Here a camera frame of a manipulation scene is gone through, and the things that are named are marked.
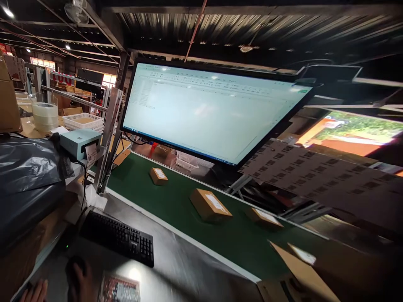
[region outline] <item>green conveyor belt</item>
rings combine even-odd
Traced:
[[[152,167],[162,168],[166,186],[154,185]],[[245,215],[249,205],[135,154],[113,170],[108,187],[261,279],[288,272],[269,240],[286,249],[292,243],[313,255],[327,241],[285,221],[277,232],[261,228]],[[213,191],[233,218],[220,225],[202,222],[189,199],[195,188]]]

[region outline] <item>computer mouse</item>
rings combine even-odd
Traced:
[[[76,271],[74,270],[74,267],[73,267],[74,263],[76,263],[79,266],[79,268],[82,270],[83,276],[87,275],[87,268],[86,268],[84,259],[81,258],[80,256],[76,256],[76,255],[69,259],[69,261],[67,262],[66,268],[65,268],[68,287],[70,288],[71,286],[73,286],[76,290],[76,293],[79,294],[80,283],[79,283],[79,279],[77,278]]]

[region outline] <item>computer monitor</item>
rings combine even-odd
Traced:
[[[239,168],[310,99],[292,79],[138,58],[120,129]]]

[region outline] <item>green foliage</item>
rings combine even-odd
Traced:
[[[391,138],[400,131],[403,131],[403,124],[398,122],[379,120],[371,117],[362,117],[339,111],[331,111],[329,115],[332,117],[332,119],[345,121],[346,124],[334,129],[325,128],[319,132],[314,139],[325,140],[329,138],[330,135],[360,136],[360,133],[368,133],[377,135],[379,137]]]

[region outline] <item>printed label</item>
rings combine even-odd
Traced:
[[[87,154],[87,170],[88,170],[97,161],[97,146],[95,144],[91,144],[85,147],[85,153]]]
[[[212,204],[214,205],[214,207],[218,210],[223,211],[224,213],[228,212],[223,208],[223,206],[220,204],[220,202],[215,198],[214,195],[211,194],[206,194],[206,197],[212,202]]]
[[[265,212],[263,212],[261,210],[258,210],[258,209],[255,209],[255,210],[260,216],[266,218],[267,220],[270,220],[271,222],[274,222],[275,224],[279,224],[277,219],[274,218],[273,216],[271,216],[271,215],[269,215],[269,214],[267,214],[267,213],[265,213]]]
[[[296,246],[293,246],[293,245],[290,245],[290,246],[302,261],[305,261],[306,263],[308,263],[310,265],[315,264],[315,262],[316,262],[315,256],[297,248]]]
[[[160,178],[166,178],[164,172],[161,169],[155,169],[155,172],[158,174]]]

